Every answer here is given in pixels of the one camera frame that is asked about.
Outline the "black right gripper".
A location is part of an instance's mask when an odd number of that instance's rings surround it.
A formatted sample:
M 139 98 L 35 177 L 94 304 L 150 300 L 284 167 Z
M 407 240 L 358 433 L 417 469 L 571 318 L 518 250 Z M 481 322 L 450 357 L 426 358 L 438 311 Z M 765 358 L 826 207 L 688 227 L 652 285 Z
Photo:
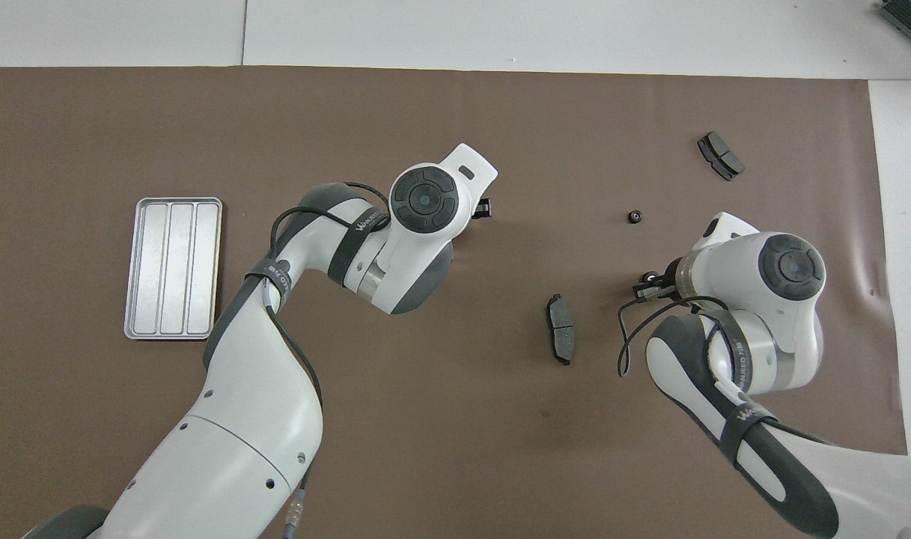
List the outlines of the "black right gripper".
M 643 302 L 656 298 L 676 297 L 675 270 L 667 270 L 664 274 L 645 272 L 638 283 L 633 285 L 633 294 Z

